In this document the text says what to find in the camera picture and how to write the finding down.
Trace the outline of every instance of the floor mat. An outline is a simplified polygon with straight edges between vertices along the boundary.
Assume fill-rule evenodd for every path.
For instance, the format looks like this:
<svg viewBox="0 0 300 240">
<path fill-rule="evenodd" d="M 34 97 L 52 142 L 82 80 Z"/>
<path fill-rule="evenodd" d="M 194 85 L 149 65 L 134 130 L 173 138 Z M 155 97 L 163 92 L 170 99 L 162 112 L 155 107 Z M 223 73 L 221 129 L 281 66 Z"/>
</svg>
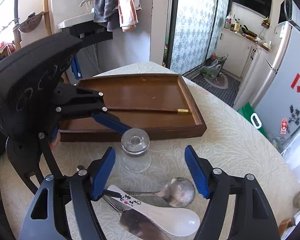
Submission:
<svg viewBox="0 0 300 240">
<path fill-rule="evenodd" d="M 201 73 L 198 75 L 194 75 L 191 78 L 189 78 L 191 81 L 196 83 L 197 85 L 201 86 L 205 90 L 209 91 L 222 101 L 224 101 L 227 105 L 230 107 L 233 107 L 234 100 L 237 96 L 240 82 L 233 77 L 230 77 L 228 74 L 223 73 L 228 78 L 228 88 L 227 89 L 219 89 L 212 85 L 210 85 L 208 82 L 205 81 L 204 77 Z"/>
<path fill-rule="evenodd" d="M 220 73 L 214 79 L 209 79 L 209 78 L 204 77 L 204 80 L 216 88 L 227 89 L 229 87 L 228 78 L 223 73 Z"/>
</svg>

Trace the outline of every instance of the refrigerator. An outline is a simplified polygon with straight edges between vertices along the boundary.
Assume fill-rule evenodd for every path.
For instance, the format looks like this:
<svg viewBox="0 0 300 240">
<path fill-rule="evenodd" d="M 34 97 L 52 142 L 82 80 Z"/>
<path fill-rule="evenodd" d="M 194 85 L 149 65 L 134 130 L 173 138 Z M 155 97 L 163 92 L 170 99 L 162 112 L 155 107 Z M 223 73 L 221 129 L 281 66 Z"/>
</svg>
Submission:
<svg viewBox="0 0 300 240">
<path fill-rule="evenodd" d="M 300 144 L 300 26 L 276 26 L 265 81 L 252 105 L 268 139 L 284 155 Z"/>
</svg>

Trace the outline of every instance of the white wall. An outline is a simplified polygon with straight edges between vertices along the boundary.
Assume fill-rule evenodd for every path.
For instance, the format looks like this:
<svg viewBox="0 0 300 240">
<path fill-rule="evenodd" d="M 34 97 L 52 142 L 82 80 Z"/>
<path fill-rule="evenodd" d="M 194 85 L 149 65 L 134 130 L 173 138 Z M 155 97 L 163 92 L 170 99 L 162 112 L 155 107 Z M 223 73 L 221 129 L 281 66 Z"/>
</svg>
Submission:
<svg viewBox="0 0 300 240">
<path fill-rule="evenodd" d="M 31 12 L 36 14 L 43 11 L 42 0 L 18 0 L 18 16 L 19 22 L 23 22 L 27 19 Z M 34 41 L 42 39 L 47 36 L 44 20 L 42 19 L 39 26 L 30 33 L 21 33 L 22 42 L 21 47 L 24 47 Z"/>
<path fill-rule="evenodd" d="M 250 31 L 257 35 L 263 30 L 261 23 L 265 17 L 247 7 L 233 2 L 231 6 L 231 15 L 235 15 L 236 19 L 239 18 L 242 26 L 246 25 Z"/>
<path fill-rule="evenodd" d="M 113 40 L 98 43 L 99 67 L 102 71 L 149 61 L 152 0 L 140 0 L 140 4 L 142 10 L 137 12 L 139 23 L 136 29 L 126 33 L 116 30 Z"/>
<path fill-rule="evenodd" d="M 87 7 L 84 4 L 80 7 L 80 2 L 82 0 L 51 0 L 51 12 L 53 15 L 53 26 L 52 32 L 57 33 L 61 30 L 58 29 L 58 24 L 66 19 L 79 16 L 88 13 Z"/>
<path fill-rule="evenodd" d="M 162 65 L 169 0 L 153 0 L 150 61 Z"/>
<path fill-rule="evenodd" d="M 266 42 L 271 41 L 273 34 L 274 34 L 274 29 L 278 24 L 279 21 L 279 15 L 280 15 L 280 6 L 281 3 L 284 0 L 272 0 L 272 6 L 271 6 L 271 11 L 270 11 L 270 27 L 267 30 L 267 35 L 266 35 Z"/>
</svg>

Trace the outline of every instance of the patterned tablecloth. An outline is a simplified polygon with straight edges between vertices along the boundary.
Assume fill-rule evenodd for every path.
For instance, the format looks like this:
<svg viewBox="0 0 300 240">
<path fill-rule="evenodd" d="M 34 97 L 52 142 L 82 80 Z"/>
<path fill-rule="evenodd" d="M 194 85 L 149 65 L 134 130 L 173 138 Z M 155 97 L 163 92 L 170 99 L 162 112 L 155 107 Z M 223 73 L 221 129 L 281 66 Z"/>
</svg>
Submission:
<svg viewBox="0 0 300 240">
<path fill-rule="evenodd" d="M 155 63 L 145 62 L 124 66 L 100 75 L 133 73 L 173 72 Z M 268 198 L 278 224 L 283 219 L 291 217 L 294 212 L 292 200 L 300 190 L 300 186 L 280 154 L 236 111 L 200 86 L 184 79 L 208 127 L 202 137 L 151 141 L 149 154 L 152 155 L 152 164 L 142 173 L 133 173 L 125 168 L 120 143 L 59 143 L 53 154 L 61 172 L 68 176 L 73 175 L 77 165 L 88 167 L 112 146 L 116 150 L 117 158 L 107 186 L 115 184 L 122 190 L 156 191 L 174 177 L 192 180 L 184 160 L 185 147 L 191 144 L 199 157 L 207 158 L 213 167 L 220 167 L 229 175 L 243 177 L 247 173 L 254 174 Z M 44 175 L 49 174 L 44 158 L 41 158 L 40 167 Z M 0 186 L 8 221 L 18 238 L 23 217 L 33 194 L 19 178 L 7 155 L 3 155 L 0 160 Z M 234 200 L 235 197 L 230 196 L 220 239 L 228 237 Z M 196 193 L 195 200 L 188 208 L 196 212 L 202 220 L 207 205 L 208 201 Z M 107 239 L 139 239 L 120 227 L 119 214 L 104 200 L 93 202 L 93 208 Z M 80 239 L 71 202 L 67 204 L 66 210 L 72 238 Z M 172 240 L 188 240 L 193 239 L 194 234 L 188 237 L 170 237 Z"/>
</svg>

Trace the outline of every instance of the kitchen cabinet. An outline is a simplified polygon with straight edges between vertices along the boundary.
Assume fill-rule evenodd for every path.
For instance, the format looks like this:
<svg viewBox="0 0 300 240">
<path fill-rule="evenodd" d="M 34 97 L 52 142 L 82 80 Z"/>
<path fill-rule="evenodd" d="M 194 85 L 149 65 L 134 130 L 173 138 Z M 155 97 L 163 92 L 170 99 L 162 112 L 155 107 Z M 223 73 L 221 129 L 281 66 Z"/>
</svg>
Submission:
<svg viewBox="0 0 300 240">
<path fill-rule="evenodd" d="M 216 54 L 219 57 L 228 55 L 223 69 L 237 77 L 241 77 L 252 46 L 255 46 L 255 44 L 240 34 L 222 29 L 216 48 Z"/>
<path fill-rule="evenodd" d="M 264 71 L 266 66 L 266 56 L 268 53 L 260 47 L 257 47 L 254 56 L 252 56 L 252 61 L 250 67 L 243 78 L 237 97 L 234 100 L 234 110 L 240 109 L 247 102 L 253 107 L 254 98 L 256 97 L 258 91 L 261 89 L 264 80 L 266 79 L 266 74 L 268 72 Z"/>
<path fill-rule="evenodd" d="M 258 54 L 259 54 L 259 50 L 257 50 L 257 44 L 252 44 L 250 48 L 250 52 L 248 54 L 248 59 L 246 61 L 246 64 L 244 65 L 242 74 L 240 76 L 242 79 L 245 78 L 247 71 L 252 64 L 252 61 L 255 60 L 256 62 L 256 58 L 258 57 Z"/>
</svg>

